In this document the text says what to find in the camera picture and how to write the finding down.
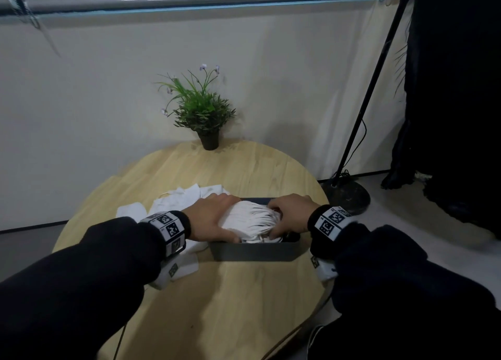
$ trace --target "potted plant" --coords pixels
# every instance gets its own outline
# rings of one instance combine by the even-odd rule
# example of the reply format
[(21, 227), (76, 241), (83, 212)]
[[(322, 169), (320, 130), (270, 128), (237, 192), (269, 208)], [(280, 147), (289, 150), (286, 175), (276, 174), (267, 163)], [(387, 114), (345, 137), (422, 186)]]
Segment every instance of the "potted plant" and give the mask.
[[(204, 149), (211, 151), (219, 146), (219, 131), (229, 119), (235, 116), (235, 110), (229, 107), (228, 99), (222, 99), (217, 92), (209, 92), (207, 87), (219, 76), (219, 66), (216, 66), (211, 72), (207, 72), (207, 65), (203, 64), (200, 71), (205, 72), (205, 79), (201, 82), (190, 70), (190, 79), (183, 77), (189, 86), (185, 87), (181, 81), (167, 74), (165, 76), (170, 83), (157, 82), (162, 87), (167, 88), (167, 93), (176, 92), (177, 95), (167, 103), (162, 113), (166, 116), (175, 114), (176, 127), (190, 128), (197, 132), (202, 141)], [(168, 113), (169, 104), (176, 100), (178, 107), (171, 113)]]

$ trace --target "green foliage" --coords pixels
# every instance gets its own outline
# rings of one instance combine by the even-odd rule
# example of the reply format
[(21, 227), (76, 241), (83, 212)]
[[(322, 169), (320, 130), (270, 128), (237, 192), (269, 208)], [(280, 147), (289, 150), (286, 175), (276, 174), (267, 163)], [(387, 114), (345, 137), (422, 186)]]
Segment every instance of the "green foliage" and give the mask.
[[(175, 114), (174, 125), (176, 127), (190, 128), (200, 135), (210, 135), (218, 132), (229, 119), (234, 117), (235, 110), (229, 107), (228, 99), (221, 99), (216, 92), (207, 91), (207, 86), (219, 75), (219, 66), (209, 73), (205, 70), (205, 65), (200, 70), (205, 72), (203, 82), (200, 82), (191, 71), (189, 71), (191, 81), (183, 75), (189, 87), (185, 87), (178, 78), (171, 77), (169, 74), (166, 78), (170, 80), (170, 83), (157, 82), (156, 84), (160, 85), (158, 90), (166, 87), (168, 93), (172, 94), (173, 91), (177, 93), (169, 101), (165, 110), (162, 110), (166, 116)], [(168, 113), (167, 107), (173, 100), (177, 101), (178, 108)]]

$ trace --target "hand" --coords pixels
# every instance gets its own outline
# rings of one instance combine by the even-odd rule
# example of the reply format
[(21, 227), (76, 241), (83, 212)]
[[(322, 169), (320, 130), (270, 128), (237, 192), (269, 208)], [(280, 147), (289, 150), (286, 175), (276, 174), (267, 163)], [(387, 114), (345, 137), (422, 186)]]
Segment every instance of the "hand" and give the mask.
[(268, 208), (280, 211), (282, 220), (270, 231), (270, 239), (282, 236), (285, 232), (308, 231), (308, 219), (318, 207), (320, 205), (313, 202), (308, 195), (302, 197), (291, 194), (272, 199)]
[(191, 225), (190, 239), (195, 241), (226, 241), (240, 243), (240, 238), (227, 229), (219, 226), (219, 220), (239, 197), (227, 194), (210, 194), (205, 199), (197, 200), (183, 210)]

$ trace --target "plant pot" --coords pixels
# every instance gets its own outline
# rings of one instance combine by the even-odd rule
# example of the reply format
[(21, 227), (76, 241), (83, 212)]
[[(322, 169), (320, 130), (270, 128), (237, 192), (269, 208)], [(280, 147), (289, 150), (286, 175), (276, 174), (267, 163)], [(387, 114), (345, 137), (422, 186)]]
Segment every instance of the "plant pot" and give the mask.
[(202, 146), (206, 151), (212, 151), (214, 149), (217, 149), (217, 147), (219, 146), (219, 131), (207, 136), (202, 136), (200, 133), (198, 133), (198, 137), (200, 137)]

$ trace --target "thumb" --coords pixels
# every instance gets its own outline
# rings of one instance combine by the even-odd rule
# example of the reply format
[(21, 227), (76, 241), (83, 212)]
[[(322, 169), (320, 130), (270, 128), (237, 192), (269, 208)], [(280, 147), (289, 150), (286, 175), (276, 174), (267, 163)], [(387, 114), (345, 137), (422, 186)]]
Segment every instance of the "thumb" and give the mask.
[(215, 227), (213, 233), (213, 240), (222, 240), (227, 243), (240, 243), (240, 237), (238, 237), (234, 232), (221, 227)]
[(270, 231), (270, 239), (276, 239), (279, 236), (282, 236), (285, 232), (289, 231), (287, 225), (284, 220), (280, 220), (279, 224), (275, 225)]

